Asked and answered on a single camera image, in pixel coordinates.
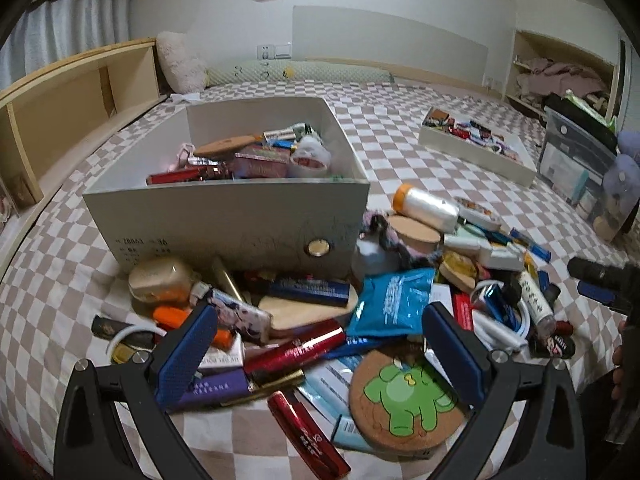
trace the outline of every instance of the blue plastic bag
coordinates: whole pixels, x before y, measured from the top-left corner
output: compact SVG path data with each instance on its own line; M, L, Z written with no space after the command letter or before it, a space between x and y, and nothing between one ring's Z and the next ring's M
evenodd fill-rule
M422 311L429 304L434 276L434 269L414 269L366 277L347 336L422 334Z

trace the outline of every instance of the cardboard box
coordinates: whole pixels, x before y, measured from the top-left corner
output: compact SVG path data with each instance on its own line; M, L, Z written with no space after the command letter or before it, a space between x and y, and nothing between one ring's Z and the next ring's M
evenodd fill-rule
M475 120L472 117L465 116L463 114L451 113L450 116L455 118L456 122L465 122L469 120ZM518 153L522 163L511 160L506 156L499 153L491 152L482 146L478 146L472 142L464 139L460 139L450 133L443 132L430 128L429 126L423 126L420 128L420 136L418 142L421 145L433 148L439 152L447 153L447 155L453 155L467 162L472 162L481 168L484 168L494 173L500 174L513 180L517 184L524 187L529 187L533 183L533 179L536 176L536 165L530 157L527 149L518 136L509 134L503 130L495 128L490 124L483 124L482 121L477 121L480 124L489 128L492 132L498 133L504 137L504 142L509 145L514 151Z
M202 146L233 136L307 122L332 153L342 179L256 179L147 186L183 142ZM347 275L366 209L369 182L340 124L322 98L271 97L185 108L153 128L84 193L84 200L124 271L174 254L197 269L219 254L231 269ZM331 245L309 256L310 241Z

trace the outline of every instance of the fluffy white pillow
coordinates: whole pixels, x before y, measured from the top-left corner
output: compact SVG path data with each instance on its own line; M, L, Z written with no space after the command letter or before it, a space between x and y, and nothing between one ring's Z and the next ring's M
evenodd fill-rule
M204 63L190 56L184 44L184 34L161 32L156 37L158 61L169 86L178 94L202 92L207 73Z

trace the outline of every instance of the hand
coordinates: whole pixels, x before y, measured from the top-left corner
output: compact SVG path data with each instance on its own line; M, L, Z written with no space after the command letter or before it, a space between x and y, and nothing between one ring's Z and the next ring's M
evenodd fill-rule
M618 325L618 331L622 334L624 330L625 322L621 321ZM624 375L624 370L622 369L622 345L616 348L616 351L613 352L612 358L613 364L618 368L613 370L613 383L615 386L613 387L613 391L611 393L611 398L613 400L618 400L622 396L622 377Z

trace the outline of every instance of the checkered bedsheet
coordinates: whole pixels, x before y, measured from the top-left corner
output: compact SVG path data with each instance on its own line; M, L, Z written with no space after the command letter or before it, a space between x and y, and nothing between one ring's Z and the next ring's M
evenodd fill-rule
M620 339L618 316L579 297L566 263L576 254L620 264L625 253L598 240L587 224L547 186L523 189L477 166L418 145L421 119L432 105L463 113L520 136L534 160L544 130L512 108L429 88L389 84L314 82L230 84L204 92L207 101L273 95L322 96L332 107L371 181L370 208L389 208L401 182L442 196L463 196L496 210L510 227L526 230L553 253L546 267L562 294L556 315L576 328L570 362L577 388L610 367ZM98 174L153 126L184 105L166 102L111 137L66 180L20 245L0 284L0 422L46 470L52 471L58 414L73 364L105 363L106 342L92 337L96 314L134 321L126 276L100 236L82 200ZM640 254L636 225L623 248ZM158 476L129 413L119 408L142 469ZM522 406L512 410L482 478L497 470ZM325 431L327 424L316 413ZM312 478L263 401L209 414L172 416L187 444L216 480ZM426 478L457 435L429 460L383 460L345 452L350 479Z

